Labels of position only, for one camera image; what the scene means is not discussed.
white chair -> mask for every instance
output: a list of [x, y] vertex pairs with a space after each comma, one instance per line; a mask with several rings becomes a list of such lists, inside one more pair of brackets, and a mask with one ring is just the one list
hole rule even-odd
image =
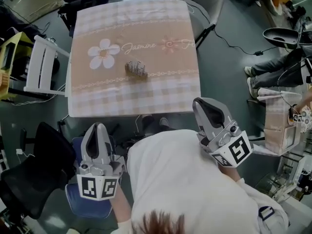
[[191, 0], [198, 5], [200, 5], [199, 9], [202, 11], [202, 8], [206, 11], [202, 11], [203, 15], [208, 13], [207, 19], [209, 20], [209, 27], [205, 27], [199, 19], [195, 19], [193, 14], [191, 16], [192, 28], [194, 33], [194, 39], [196, 43], [196, 48], [200, 46], [200, 44], [204, 41], [207, 35], [212, 31], [219, 19], [221, 9], [223, 6], [224, 0]]
[[35, 44], [30, 57], [24, 91], [65, 95], [65, 92], [51, 90], [51, 77], [56, 52], [68, 58], [69, 53], [57, 47], [53, 42], [47, 41], [40, 36], [35, 36], [34, 39]]

white flower print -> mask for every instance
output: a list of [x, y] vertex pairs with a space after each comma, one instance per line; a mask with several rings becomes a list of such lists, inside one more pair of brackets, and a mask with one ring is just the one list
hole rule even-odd
[[115, 59], [112, 55], [116, 55], [120, 52], [120, 47], [117, 44], [111, 44], [109, 39], [102, 39], [99, 43], [99, 47], [91, 47], [88, 50], [88, 56], [93, 57], [90, 62], [90, 68], [97, 69], [103, 63], [104, 68], [111, 68], [115, 63]]

white shirt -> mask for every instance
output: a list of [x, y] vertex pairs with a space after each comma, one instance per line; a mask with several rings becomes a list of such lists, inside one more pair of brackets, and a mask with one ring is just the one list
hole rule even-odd
[[[195, 131], [162, 132], [136, 143], [128, 155], [134, 205], [131, 221], [142, 223], [153, 210], [185, 217], [186, 233], [257, 234], [258, 204], [274, 200], [222, 174], [204, 153]], [[114, 234], [132, 233], [131, 222], [119, 224]]]

gray floor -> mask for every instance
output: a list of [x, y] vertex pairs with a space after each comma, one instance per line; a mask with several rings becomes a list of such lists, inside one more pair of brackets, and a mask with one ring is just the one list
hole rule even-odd
[[[43, 28], [47, 22], [51, 22], [51, 25], [46, 34], [49, 37], [54, 37], [61, 48], [70, 51], [72, 39], [68, 36], [68, 30], [64, 23], [58, 18], [57, 12], [42, 17], [36, 21], [36, 25]], [[255, 5], [246, 7], [235, 0], [225, 0], [216, 31], [226, 38], [229, 44], [239, 45], [245, 51], [254, 53], [271, 47], [262, 37], [262, 32], [269, 27], [261, 8]], [[202, 96], [215, 98], [225, 103], [240, 127], [249, 135], [255, 134], [256, 128], [252, 123], [251, 115], [255, 115], [256, 109], [249, 108], [246, 103], [249, 92], [243, 67], [277, 56], [279, 56], [277, 49], [269, 50], [259, 57], [246, 55], [239, 49], [229, 48], [222, 39], [211, 32], [198, 51]], [[60, 57], [60, 62], [61, 69], [56, 77], [57, 87], [65, 83], [67, 68], [66, 58]], [[57, 121], [66, 116], [67, 112], [67, 99], [61, 96], [47, 103], [25, 106], [0, 103], [1, 129], [9, 165], [15, 166], [19, 163], [15, 149], [19, 147], [21, 128], [25, 128], [29, 136], [33, 137], [36, 127], [41, 121], [56, 127]], [[193, 114], [172, 114], [167, 117], [172, 126], [177, 129], [197, 130]], [[69, 117], [66, 119], [67, 124], [63, 131], [64, 135], [71, 140], [95, 121], [104, 122], [108, 128], [119, 122], [121, 129], [118, 136], [121, 136], [135, 130], [134, 119], [134, 117], [87, 119]], [[239, 167], [239, 171], [247, 183], [255, 185], [263, 175], [272, 171], [276, 162], [278, 162], [276, 158], [252, 155]], [[123, 180], [123, 188], [131, 198], [130, 183], [127, 178]], [[83, 233], [87, 228], [109, 229], [116, 226], [113, 215], [107, 220], [76, 217], [71, 213], [65, 193], [61, 190], [51, 194], [39, 222], [49, 234], [66, 233], [69, 227], [75, 227]], [[90, 230], [88, 233], [109, 233], [110, 231]]]

white cloth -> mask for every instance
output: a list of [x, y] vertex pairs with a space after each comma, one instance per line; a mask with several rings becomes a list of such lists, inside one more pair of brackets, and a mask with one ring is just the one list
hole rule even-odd
[[[243, 179], [234, 182], [211, 159], [191, 130], [162, 132], [136, 143], [127, 163], [134, 197], [131, 221], [140, 224], [144, 214], [156, 210], [170, 213], [173, 221], [184, 214], [186, 233], [259, 233], [258, 199], [260, 206], [280, 210], [280, 205]], [[130, 222], [112, 233], [132, 233]]]

